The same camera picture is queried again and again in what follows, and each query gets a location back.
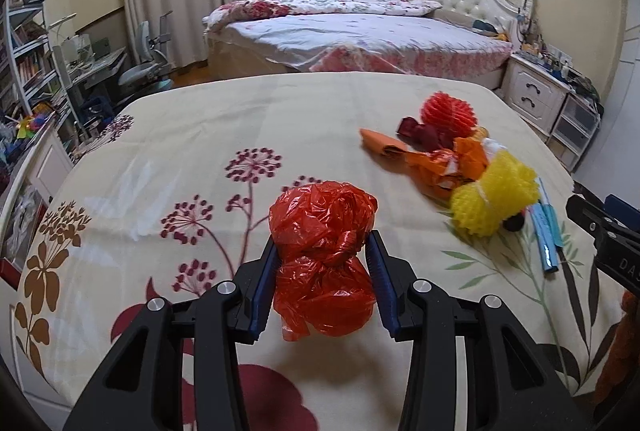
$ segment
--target gray chair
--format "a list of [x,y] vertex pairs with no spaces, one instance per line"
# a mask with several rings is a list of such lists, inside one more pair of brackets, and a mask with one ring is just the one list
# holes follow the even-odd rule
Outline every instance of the gray chair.
[[118,86],[124,99],[118,102],[117,107],[124,107],[139,97],[172,88],[174,82],[169,79],[172,65],[166,56],[166,44],[171,39],[166,28],[166,18],[171,12],[160,16],[160,35],[156,38],[150,37],[148,21],[143,21],[138,26],[136,52],[142,63],[120,76]]

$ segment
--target drawer handle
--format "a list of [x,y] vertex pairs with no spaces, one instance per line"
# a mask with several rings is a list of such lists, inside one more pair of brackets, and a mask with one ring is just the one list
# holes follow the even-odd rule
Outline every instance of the drawer handle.
[[527,83],[527,88],[534,87],[536,89],[536,93],[540,95],[540,89],[533,83]]

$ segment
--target yellow mesh ball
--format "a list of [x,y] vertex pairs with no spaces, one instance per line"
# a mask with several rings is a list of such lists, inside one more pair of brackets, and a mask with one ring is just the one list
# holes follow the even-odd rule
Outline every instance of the yellow mesh ball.
[[453,191],[453,219],[471,234],[490,236],[503,220],[538,201],[535,178],[536,172],[511,153],[498,151],[477,182]]

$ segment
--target red paper honeycomb ball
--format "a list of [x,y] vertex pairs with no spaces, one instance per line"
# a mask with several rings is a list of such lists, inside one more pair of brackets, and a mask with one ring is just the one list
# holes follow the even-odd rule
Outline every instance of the red paper honeycomb ball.
[[444,92],[436,92],[424,101],[420,119],[452,137],[469,137],[478,124],[469,103]]

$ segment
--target bed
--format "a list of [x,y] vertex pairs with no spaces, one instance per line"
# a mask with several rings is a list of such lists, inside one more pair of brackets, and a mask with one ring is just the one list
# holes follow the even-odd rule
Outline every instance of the bed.
[[507,0],[432,0],[459,18],[508,35],[511,45],[446,18],[314,14],[236,21],[205,36],[213,79],[297,71],[380,71],[465,80],[497,88],[505,61],[519,49],[518,7]]
[[[529,226],[518,235],[461,239],[443,207],[361,146],[359,128],[391,135],[437,90],[468,101],[480,124],[542,177],[566,243],[567,262],[555,275],[543,278]],[[149,299],[193,299],[229,279],[260,256],[268,209],[283,188],[318,180],[351,182],[374,195],[375,228],[390,254],[450,295],[500,296],[571,393],[593,389],[620,321],[622,289],[592,268],[593,238],[566,218],[571,177],[489,90],[385,73],[257,76],[155,94],[114,122],[51,202],[7,326],[12,353],[22,357],[19,339],[69,405]],[[243,159],[257,166],[256,180],[240,180],[248,176]],[[188,430],[192,353],[184,348]],[[393,342],[377,311],[347,337],[313,334],[297,343],[283,341],[272,312],[259,342],[240,345],[238,356],[254,431],[398,429],[411,345]],[[462,354],[459,366],[463,375]],[[456,429],[463,430],[460,386]]]

